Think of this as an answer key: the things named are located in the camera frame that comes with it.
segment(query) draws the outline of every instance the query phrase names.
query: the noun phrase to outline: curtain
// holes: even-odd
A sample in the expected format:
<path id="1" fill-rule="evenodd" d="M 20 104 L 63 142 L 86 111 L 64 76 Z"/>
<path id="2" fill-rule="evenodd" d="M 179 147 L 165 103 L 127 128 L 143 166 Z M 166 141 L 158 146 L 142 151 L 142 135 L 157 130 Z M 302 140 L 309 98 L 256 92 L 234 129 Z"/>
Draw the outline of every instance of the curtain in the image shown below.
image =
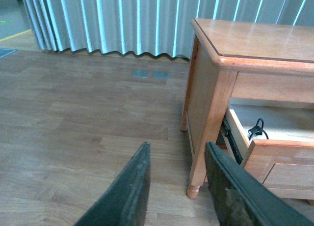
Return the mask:
<path id="1" fill-rule="evenodd" d="M 314 0 L 24 0 L 42 50 L 190 57 L 193 18 L 314 26 Z"/>

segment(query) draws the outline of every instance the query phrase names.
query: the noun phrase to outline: wooden table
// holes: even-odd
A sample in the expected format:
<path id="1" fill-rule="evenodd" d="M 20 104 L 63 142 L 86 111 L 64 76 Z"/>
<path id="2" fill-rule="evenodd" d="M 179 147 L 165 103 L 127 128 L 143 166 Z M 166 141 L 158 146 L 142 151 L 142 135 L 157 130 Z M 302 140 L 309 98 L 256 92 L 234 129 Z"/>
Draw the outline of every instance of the wooden table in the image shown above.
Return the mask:
<path id="1" fill-rule="evenodd" d="M 194 19 L 194 47 L 181 130 L 193 164 L 196 198 L 206 176 L 204 150 L 215 142 L 231 97 L 314 103 L 314 28 Z"/>

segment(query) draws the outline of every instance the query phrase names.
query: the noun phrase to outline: wooden floor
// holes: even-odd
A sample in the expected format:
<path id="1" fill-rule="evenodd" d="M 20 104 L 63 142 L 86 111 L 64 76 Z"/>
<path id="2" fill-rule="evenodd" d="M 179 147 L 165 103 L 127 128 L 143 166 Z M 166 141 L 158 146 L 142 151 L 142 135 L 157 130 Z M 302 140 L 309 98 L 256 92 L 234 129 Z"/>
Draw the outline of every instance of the wooden floor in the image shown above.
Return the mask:
<path id="1" fill-rule="evenodd" d="M 167 60 L 30 51 L 0 59 L 0 225 L 72 225 L 144 141 L 152 145 L 146 225 L 219 225 L 205 186 L 195 200 L 185 195 L 187 71 Z M 312 206 L 287 202 L 314 219 Z"/>

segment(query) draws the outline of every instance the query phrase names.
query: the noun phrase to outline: open drawer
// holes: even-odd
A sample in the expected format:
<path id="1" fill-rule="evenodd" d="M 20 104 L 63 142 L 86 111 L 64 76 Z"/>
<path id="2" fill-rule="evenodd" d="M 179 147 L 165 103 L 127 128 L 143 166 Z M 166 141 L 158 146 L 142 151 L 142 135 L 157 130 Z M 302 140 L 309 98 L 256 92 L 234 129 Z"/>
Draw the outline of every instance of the open drawer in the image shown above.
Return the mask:
<path id="1" fill-rule="evenodd" d="M 250 141 L 259 118 L 269 140 Z M 314 199 L 314 110 L 229 104 L 224 122 L 229 154 L 259 182 L 281 198 Z"/>

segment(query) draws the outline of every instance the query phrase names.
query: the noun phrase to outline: wooden cabinet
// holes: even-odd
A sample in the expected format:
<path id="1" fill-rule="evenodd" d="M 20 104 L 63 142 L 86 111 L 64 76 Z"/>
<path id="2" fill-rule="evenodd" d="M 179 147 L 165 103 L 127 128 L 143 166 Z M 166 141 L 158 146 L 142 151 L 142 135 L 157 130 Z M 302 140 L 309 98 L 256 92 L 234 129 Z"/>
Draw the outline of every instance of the wooden cabinet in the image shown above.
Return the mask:
<path id="1" fill-rule="evenodd" d="M 297 107 L 314 103 L 314 28 L 208 19 L 194 19 L 192 25 L 195 37 L 181 130 L 188 130 L 190 136 L 193 164 L 187 195 L 195 198 L 206 175 L 205 143 L 216 141 L 230 98 Z M 256 151 L 265 150 L 262 142 L 253 142 L 251 157 Z M 280 145 L 294 146 L 273 143 L 275 153 Z M 312 153 L 311 145 L 299 146 Z M 286 148 L 283 152 L 292 153 L 292 150 Z M 274 185 L 275 173 L 284 172 L 288 176 L 292 171 L 290 162 L 276 161 L 272 165 L 274 172 L 269 174 L 271 178 L 266 178 L 267 184 L 274 188 L 285 181 L 278 179 Z M 306 170 L 311 173 L 312 164 L 299 165 L 301 173 Z M 305 184 L 311 185 L 314 176 L 307 178 L 310 180 Z"/>
<path id="2" fill-rule="evenodd" d="M 225 117 L 236 143 L 225 137 L 228 151 L 245 170 L 281 198 L 314 199 L 313 109 L 229 104 Z M 269 139 L 249 140 L 259 118 Z"/>

